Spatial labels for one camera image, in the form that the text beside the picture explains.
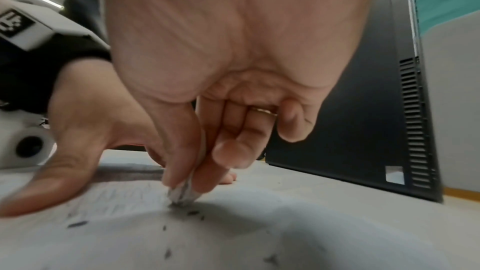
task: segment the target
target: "ring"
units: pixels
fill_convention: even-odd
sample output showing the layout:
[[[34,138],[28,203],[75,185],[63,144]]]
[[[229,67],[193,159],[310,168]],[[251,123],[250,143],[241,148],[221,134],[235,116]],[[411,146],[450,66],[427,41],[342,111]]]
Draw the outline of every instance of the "ring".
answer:
[[[271,112],[271,111],[269,111],[269,110],[265,110],[265,109],[262,109],[262,108],[259,108],[259,107],[254,107],[254,106],[252,106],[252,107],[250,107],[250,109],[255,110],[255,111],[258,111],[258,112],[262,112],[262,113],[267,113],[267,114],[272,115],[272,116],[275,116],[275,117],[277,116],[276,113],[273,113],[273,112]]]

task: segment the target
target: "ventilation grille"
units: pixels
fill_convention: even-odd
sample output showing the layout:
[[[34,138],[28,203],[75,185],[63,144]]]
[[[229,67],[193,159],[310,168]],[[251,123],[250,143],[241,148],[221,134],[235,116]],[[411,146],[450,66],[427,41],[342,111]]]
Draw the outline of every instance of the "ventilation grille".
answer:
[[[417,188],[432,189],[436,170],[432,166],[430,135],[417,60],[408,58],[399,62],[411,184]]]

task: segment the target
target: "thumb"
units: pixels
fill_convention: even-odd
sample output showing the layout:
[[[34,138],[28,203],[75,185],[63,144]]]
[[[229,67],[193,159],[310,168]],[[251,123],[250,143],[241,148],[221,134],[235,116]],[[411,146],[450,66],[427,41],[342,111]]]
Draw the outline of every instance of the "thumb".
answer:
[[[105,145],[98,142],[100,136],[88,138],[82,133],[70,133],[58,141],[55,154],[35,177],[1,202],[0,216],[18,216],[57,205],[90,181]]]
[[[162,182],[167,187],[176,187],[187,179],[197,161],[202,139],[199,119],[190,102],[139,102],[163,139],[166,167]]]

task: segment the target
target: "human hand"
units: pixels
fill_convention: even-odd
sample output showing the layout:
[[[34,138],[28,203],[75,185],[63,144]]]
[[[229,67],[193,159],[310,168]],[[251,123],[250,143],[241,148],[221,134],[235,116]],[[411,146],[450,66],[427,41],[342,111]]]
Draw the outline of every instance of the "human hand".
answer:
[[[144,145],[153,160],[164,164],[162,141],[152,120],[107,61],[67,64],[55,83],[48,120],[57,150],[29,184],[1,203],[1,216],[38,211],[74,197],[109,148]]]
[[[164,184],[193,169],[201,127],[209,153],[193,177],[200,193],[229,168],[248,167],[275,120],[285,140],[306,138],[358,45],[370,2],[105,0],[115,68],[166,139]],[[189,102],[198,96],[197,119]]]

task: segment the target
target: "sheet of paper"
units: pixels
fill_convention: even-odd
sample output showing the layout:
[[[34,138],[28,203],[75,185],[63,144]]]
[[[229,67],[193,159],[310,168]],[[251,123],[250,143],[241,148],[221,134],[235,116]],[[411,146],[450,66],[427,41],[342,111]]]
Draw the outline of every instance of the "sheet of paper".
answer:
[[[0,188],[25,174],[0,175]],[[450,269],[409,234],[274,192],[222,186],[188,208],[172,208],[166,192],[152,180],[97,183],[63,205],[1,219],[0,268]]]

